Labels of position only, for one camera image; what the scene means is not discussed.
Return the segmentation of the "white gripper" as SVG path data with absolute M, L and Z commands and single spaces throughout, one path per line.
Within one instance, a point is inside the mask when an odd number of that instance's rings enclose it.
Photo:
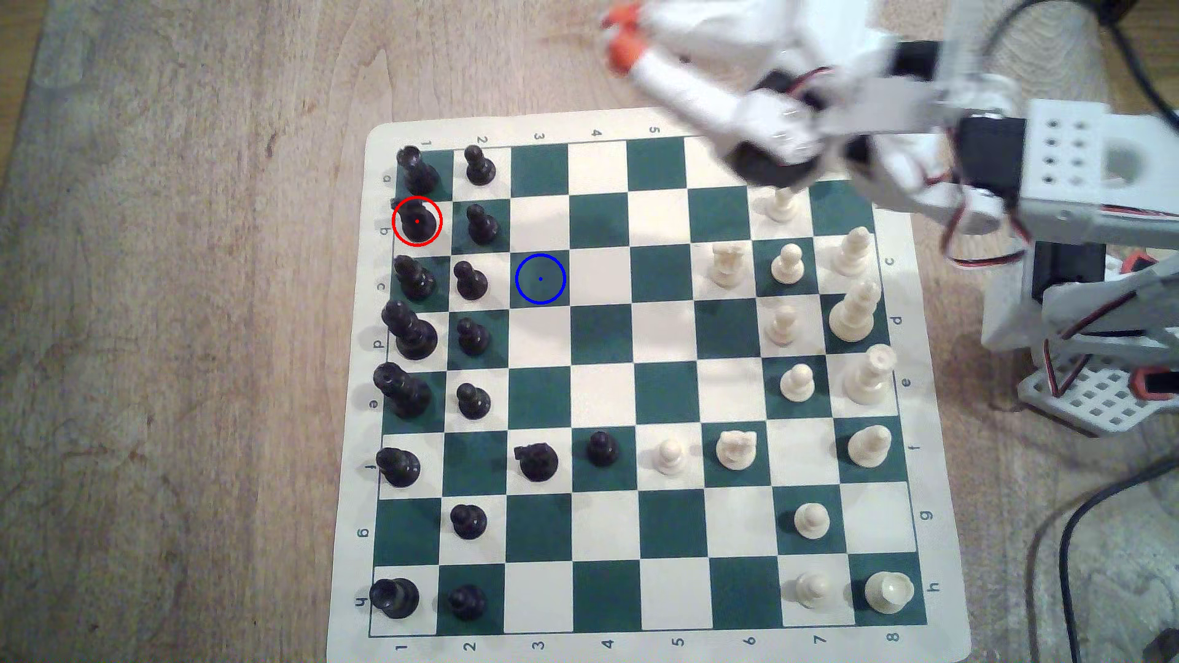
M 625 1 L 600 27 L 611 68 L 702 134 L 732 138 L 726 159 L 751 183 L 802 188 L 877 132 L 870 84 L 887 72 L 887 33 L 805 26 L 801 1 Z M 673 55 L 653 46 L 661 46 Z M 751 88 L 724 88 L 674 55 L 746 65 Z

